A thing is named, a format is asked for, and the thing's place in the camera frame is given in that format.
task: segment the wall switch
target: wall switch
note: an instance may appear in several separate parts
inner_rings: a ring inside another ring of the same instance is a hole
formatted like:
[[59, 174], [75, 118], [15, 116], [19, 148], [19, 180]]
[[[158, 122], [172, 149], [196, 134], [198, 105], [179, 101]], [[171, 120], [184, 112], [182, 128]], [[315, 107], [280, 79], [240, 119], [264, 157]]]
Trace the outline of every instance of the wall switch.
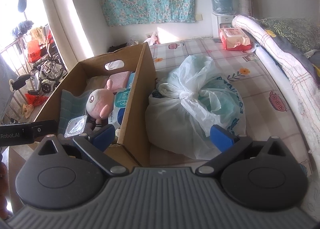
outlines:
[[196, 14], [196, 21], [202, 21], [202, 14]]

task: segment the green leaf-patterned fabric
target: green leaf-patterned fabric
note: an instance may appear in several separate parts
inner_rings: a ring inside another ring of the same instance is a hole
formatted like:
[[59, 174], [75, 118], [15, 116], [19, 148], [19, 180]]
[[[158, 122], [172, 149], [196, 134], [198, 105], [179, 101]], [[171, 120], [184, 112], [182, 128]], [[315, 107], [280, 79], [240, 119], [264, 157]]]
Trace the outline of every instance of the green leaf-patterned fabric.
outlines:
[[320, 49], [320, 29], [308, 19], [266, 18], [260, 22], [276, 35], [287, 38], [302, 53]]

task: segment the metal pivot screw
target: metal pivot screw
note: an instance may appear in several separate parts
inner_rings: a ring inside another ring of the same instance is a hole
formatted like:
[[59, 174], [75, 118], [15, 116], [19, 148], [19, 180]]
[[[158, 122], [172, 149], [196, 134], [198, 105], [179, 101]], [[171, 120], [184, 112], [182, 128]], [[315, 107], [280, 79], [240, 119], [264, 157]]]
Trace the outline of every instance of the metal pivot screw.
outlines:
[[127, 171], [127, 169], [123, 166], [114, 166], [110, 169], [110, 172], [112, 172], [113, 174], [121, 174], [126, 171]]
[[201, 174], [211, 174], [214, 172], [214, 168], [210, 166], [202, 166], [198, 168], [199, 173]]

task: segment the plush toy head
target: plush toy head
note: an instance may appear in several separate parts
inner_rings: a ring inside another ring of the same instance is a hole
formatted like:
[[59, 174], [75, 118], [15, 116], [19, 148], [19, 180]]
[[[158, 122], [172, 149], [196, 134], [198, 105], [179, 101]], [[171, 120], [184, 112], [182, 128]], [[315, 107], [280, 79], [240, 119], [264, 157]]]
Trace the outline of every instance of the plush toy head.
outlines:
[[86, 109], [88, 114], [99, 120], [107, 119], [113, 110], [114, 95], [111, 92], [112, 81], [107, 81], [107, 89], [94, 90], [87, 101]]

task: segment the ribbed gray surface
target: ribbed gray surface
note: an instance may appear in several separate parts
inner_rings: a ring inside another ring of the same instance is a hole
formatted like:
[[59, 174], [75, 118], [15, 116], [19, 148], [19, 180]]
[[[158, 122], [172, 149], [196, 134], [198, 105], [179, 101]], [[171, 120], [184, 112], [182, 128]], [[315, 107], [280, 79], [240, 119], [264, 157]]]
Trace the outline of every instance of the ribbed gray surface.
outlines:
[[239, 206], [215, 180], [197, 177], [190, 168], [135, 168], [127, 177], [111, 179], [79, 208], [25, 207], [9, 221], [14, 229], [309, 229], [315, 224], [298, 208], [264, 213]]

